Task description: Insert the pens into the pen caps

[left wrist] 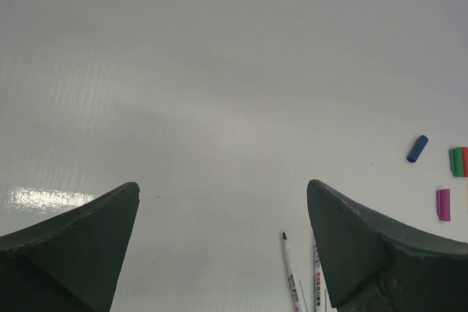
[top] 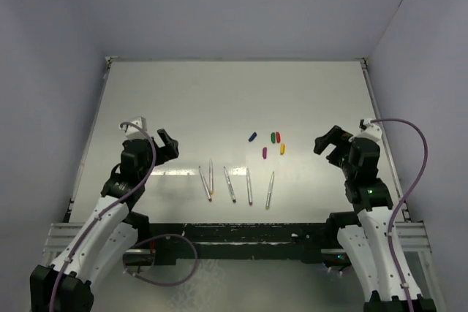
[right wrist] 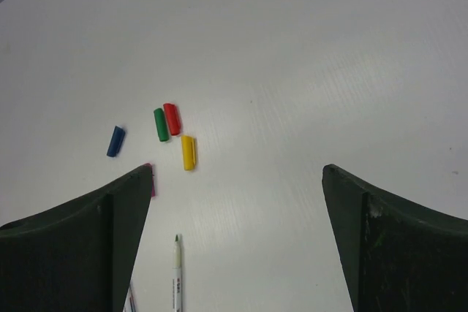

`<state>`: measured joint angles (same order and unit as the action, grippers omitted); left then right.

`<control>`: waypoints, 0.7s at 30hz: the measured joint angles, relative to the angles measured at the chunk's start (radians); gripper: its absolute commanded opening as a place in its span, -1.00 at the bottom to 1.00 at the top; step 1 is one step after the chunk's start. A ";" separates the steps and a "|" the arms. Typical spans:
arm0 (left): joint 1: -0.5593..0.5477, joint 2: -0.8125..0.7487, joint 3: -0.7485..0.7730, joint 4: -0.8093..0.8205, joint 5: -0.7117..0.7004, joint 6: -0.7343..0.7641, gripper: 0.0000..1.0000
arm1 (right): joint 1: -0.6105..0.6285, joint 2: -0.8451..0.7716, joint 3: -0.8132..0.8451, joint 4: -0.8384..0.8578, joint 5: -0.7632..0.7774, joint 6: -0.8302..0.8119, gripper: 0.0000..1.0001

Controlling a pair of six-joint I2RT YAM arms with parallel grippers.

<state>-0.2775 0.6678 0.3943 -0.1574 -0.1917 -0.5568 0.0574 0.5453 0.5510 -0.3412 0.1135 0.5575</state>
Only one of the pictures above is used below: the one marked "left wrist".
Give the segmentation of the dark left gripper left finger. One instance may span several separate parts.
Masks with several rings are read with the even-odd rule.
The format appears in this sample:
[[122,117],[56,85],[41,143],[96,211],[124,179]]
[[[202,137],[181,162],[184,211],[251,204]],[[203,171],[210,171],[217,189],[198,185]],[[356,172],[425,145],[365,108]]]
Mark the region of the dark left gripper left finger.
[[128,182],[78,208],[1,236],[2,311],[109,311],[140,188]]

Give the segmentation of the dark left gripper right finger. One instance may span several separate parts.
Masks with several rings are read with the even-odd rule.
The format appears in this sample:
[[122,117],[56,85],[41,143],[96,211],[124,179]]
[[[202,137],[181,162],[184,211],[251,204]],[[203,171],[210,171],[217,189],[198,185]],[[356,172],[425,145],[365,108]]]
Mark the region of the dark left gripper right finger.
[[338,311],[466,311],[467,244],[361,205],[320,180],[307,206]]

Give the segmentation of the yellow-ended white marker pen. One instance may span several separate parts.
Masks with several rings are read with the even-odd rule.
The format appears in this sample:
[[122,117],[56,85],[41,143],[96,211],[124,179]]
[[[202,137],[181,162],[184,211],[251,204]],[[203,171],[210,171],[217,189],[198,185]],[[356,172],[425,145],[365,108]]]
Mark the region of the yellow-ended white marker pen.
[[314,265],[313,277],[313,293],[314,293],[314,312],[327,311],[326,289],[323,283],[322,265],[317,249],[317,242],[315,236],[312,235],[312,253]]

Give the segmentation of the red-ended white marker pen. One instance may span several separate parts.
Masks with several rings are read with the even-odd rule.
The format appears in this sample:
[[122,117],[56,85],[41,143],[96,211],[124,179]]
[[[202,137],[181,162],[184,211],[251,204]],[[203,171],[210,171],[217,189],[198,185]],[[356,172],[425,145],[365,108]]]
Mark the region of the red-ended white marker pen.
[[292,303],[295,312],[307,312],[306,301],[303,293],[301,280],[297,276],[297,269],[291,261],[291,249],[288,236],[285,232],[282,233],[282,252],[284,263],[287,272],[287,281],[292,297]]

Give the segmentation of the red pen cap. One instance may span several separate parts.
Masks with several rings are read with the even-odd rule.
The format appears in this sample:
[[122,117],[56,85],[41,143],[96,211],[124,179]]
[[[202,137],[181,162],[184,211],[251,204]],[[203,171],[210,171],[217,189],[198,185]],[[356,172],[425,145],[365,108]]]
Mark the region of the red pen cap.
[[461,148],[463,176],[468,177],[468,147]]

